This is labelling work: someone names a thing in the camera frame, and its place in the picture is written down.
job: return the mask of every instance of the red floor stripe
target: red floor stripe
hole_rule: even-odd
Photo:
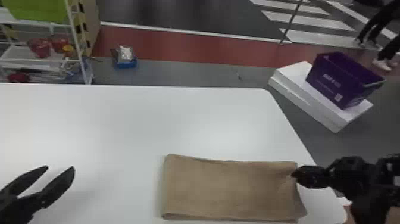
[[[299,61],[313,62],[318,53],[340,51],[364,66],[371,66],[376,52],[360,49],[190,35],[164,31],[102,26],[93,50],[95,57],[110,57],[110,48],[128,45],[140,59],[233,64],[258,67],[282,67]]]

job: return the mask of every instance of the green container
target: green container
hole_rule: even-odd
[[[2,0],[19,20],[63,23],[67,18],[64,0]]]

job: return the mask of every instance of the white foam block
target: white foam block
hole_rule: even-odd
[[[312,65],[310,63],[303,61],[277,69],[273,77],[276,81],[307,102],[313,114],[321,114],[321,116],[326,117],[337,127],[345,127],[373,106],[370,101],[365,99],[358,106],[341,110],[306,82],[305,79],[311,67]]]
[[[285,96],[288,100],[290,100],[292,103],[294,103],[296,106],[298,106],[301,110],[306,112],[308,115],[316,119],[318,122],[320,122],[323,126],[328,128],[330,131],[333,133],[338,133],[340,130],[343,129],[343,127],[339,127],[333,122],[331,122],[329,119],[324,117],[320,113],[316,113],[315,110],[310,106],[309,103],[306,102],[303,98],[301,98],[299,95],[296,93],[292,92],[287,86],[284,84],[280,83],[278,80],[276,80],[274,77],[272,77],[269,81],[268,84],[272,86],[276,91],[281,93],[283,96]]]

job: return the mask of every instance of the robotic arm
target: robotic arm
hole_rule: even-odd
[[[75,169],[70,167],[53,179],[43,190],[31,195],[19,197],[27,188],[34,184],[48,167],[42,166],[31,170],[14,179],[0,190],[0,223],[27,224],[33,215],[49,207],[59,199],[71,186]]]
[[[400,154],[380,158],[376,164],[361,157],[343,157],[326,169],[302,166],[292,176],[306,188],[327,188],[342,192],[352,201],[350,211],[357,224],[384,224],[391,207],[400,207]]]

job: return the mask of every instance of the person's leg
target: person's leg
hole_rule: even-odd
[[[378,57],[372,63],[384,71],[392,71],[392,68],[390,68],[389,65],[395,67],[397,63],[390,62],[390,60],[393,59],[393,57],[396,55],[399,49],[400,49],[400,35],[392,39],[391,42],[388,43],[378,53]]]
[[[377,24],[381,20],[381,18],[383,16],[384,16],[383,13],[381,11],[379,11],[374,17],[372,17],[372,19],[370,19],[370,21],[368,21],[368,23],[364,26],[364,28],[362,28],[362,31],[357,36],[357,39],[359,39],[361,41],[361,43],[363,43],[364,38],[367,35],[367,33],[372,29],[372,27],[375,24]]]
[[[400,49],[400,35],[392,39],[386,47],[378,53],[378,60],[391,60]]]
[[[371,33],[368,35],[368,40],[376,43],[376,37],[379,33],[385,28],[391,21],[393,17],[391,14],[386,14],[381,16],[380,21],[376,24],[376,26],[372,29]]]

